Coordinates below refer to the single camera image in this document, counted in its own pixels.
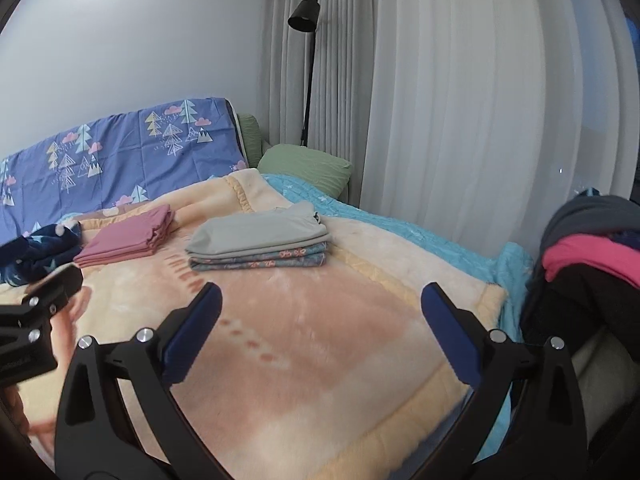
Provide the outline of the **light grey t-shirt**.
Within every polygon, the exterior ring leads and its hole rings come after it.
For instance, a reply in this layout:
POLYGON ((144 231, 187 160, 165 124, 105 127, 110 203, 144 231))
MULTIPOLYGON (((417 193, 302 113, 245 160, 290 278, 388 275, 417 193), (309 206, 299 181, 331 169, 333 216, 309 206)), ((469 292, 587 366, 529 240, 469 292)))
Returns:
POLYGON ((196 258, 229 258, 299 248, 331 239, 314 206, 300 202, 289 207, 211 218, 199 226, 186 244, 196 258))

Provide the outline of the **black floor lamp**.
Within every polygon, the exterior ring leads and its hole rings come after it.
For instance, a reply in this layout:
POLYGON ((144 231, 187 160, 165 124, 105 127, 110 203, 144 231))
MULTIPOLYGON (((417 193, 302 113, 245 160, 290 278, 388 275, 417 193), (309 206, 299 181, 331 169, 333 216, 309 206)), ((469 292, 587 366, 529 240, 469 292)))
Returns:
POLYGON ((314 78, 314 57, 316 56, 317 30, 320 16, 319 0, 302 0, 288 18, 288 27, 294 32, 306 36, 305 50, 305 105, 303 114, 303 128, 299 144, 308 146, 309 119, 311 107, 312 78, 314 78))

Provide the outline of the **navy star fleece garment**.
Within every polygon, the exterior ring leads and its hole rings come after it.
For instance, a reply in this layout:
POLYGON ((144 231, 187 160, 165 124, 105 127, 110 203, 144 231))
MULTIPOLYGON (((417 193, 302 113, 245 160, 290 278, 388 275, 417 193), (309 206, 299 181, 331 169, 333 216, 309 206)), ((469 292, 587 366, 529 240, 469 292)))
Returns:
POLYGON ((77 221, 50 224, 1 246, 1 281, 20 287, 43 280, 81 252, 81 225, 77 221))

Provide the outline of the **turquoise quilted bedspread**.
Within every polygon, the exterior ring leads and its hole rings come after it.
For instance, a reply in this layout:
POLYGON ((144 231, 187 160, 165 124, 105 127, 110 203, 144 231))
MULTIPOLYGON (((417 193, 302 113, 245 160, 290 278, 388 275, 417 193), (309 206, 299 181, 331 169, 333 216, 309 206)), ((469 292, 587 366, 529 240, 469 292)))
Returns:
MULTIPOLYGON (((361 222, 372 228, 373 234, 384 231, 400 237, 405 242, 412 243, 445 260, 450 266, 454 266, 473 278, 488 284, 499 285, 506 291, 506 301, 503 303, 498 317, 498 328, 503 330, 512 340, 522 342, 520 318, 526 296, 526 282, 533 269, 533 260, 520 245, 506 243, 506 246, 500 250, 498 257, 487 258, 410 222, 370 214, 370 212, 344 204, 301 178, 280 176, 280 174, 262 174, 262 176, 272 188, 290 202, 295 204, 306 200, 306 202, 312 203, 316 211, 322 215, 323 220, 330 220, 330 224, 335 219, 344 220, 343 224, 346 224, 347 221, 361 222)), ((460 415, 468 397, 467 394, 462 403, 457 405, 433 432, 420 442, 416 450, 404 460, 401 466, 392 470, 389 479, 409 479, 416 472, 418 466, 442 442, 446 432, 460 415)), ((510 414, 511 403, 509 399, 506 399, 489 437, 480 450, 480 455, 477 456, 479 460, 498 451, 506 436, 510 414)))

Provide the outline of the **floral blue folded garment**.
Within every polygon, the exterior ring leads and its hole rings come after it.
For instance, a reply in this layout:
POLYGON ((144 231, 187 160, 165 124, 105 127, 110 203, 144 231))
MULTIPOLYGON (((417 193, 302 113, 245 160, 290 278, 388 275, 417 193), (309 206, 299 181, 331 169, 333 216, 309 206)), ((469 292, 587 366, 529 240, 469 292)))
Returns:
POLYGON ((229 257, 229 258, 190 258, 192 270, 198 272, 219 270, 246 270, 269 268, 313 268, 322 266, 326 261, 326 253, 330 248, 327 242, 299 247, 282 249, 278 252, 264 252, 263 254, 229 257))

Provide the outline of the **grey white curtain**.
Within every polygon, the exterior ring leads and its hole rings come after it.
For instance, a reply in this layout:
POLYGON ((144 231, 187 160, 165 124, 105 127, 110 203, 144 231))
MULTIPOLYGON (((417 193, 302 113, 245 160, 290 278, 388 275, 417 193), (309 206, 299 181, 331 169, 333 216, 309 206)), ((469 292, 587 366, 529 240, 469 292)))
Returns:
MULTIPOLYGON (((258 120, 300 145, 302 0, 265 0, 258 120)), ((358 207, 485 256, 536 252, 586 188, 631 196, 639 0, 319 0, 308 146, 358 207)))

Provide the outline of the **blue tree-print duvet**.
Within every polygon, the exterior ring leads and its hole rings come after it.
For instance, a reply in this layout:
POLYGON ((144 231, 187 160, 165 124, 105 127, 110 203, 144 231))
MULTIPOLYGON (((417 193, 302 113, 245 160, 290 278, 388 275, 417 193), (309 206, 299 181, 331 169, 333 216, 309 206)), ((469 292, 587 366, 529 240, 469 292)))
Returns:
POLYGON ((183 99, 85 122, 1 161, 5 242, 75 214, 139 205, 244 169, 225 98, 183 99))

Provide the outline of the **green pillow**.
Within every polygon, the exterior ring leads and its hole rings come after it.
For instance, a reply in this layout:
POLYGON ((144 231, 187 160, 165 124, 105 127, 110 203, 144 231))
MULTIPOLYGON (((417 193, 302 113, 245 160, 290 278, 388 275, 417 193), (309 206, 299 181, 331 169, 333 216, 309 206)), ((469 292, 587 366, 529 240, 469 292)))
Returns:
POLYGON ((299 178, 333 198, 340 197, 352 176, 348 160, 293 144, 268 148, 257 169, 262 174, 299 178))

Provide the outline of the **folded pink garment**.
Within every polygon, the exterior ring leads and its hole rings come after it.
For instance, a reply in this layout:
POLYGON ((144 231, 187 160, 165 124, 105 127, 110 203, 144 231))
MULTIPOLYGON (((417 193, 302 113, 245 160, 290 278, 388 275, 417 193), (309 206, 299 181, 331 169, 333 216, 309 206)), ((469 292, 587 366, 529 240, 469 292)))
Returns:
POLYGON ((167 240, 174 212, 168 205, 109 224, 74 258, 81 268, 149 257, 167 240))

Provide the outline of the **pink and grey clothes pile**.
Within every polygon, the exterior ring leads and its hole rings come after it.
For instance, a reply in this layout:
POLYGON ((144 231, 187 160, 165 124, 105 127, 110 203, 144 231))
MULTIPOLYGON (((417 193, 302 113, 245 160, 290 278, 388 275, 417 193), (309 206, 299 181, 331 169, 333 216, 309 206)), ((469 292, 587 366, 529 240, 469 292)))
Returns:
POLYGON ((523 339, 558 336, 574 354, 607 332, 639 359, 639 206, 579 195, 544 228, 520 318, 523 339))

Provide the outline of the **peach fleece blanket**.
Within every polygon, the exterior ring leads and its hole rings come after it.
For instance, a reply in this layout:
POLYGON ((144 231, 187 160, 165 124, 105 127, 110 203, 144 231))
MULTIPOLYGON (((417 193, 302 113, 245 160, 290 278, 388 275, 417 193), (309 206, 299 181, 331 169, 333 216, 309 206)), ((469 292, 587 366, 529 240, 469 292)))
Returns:
POLYGON ((186 243, 204 221, 284 208, 256 170, 166 194, 168 242, 152 256, 94 266, 53 321, 58 368, 20 393, 32 445, 53 454, 64 377, 79 337, 130 338, 160 325, 208 282, 221 318, 174 396, 216 459, 238 479, 384 479, 462 400, 428 328, 420 295, 437 283, 494 327, 506 294, 372 224, 328 219, 318 268, 198 273, 186 243))

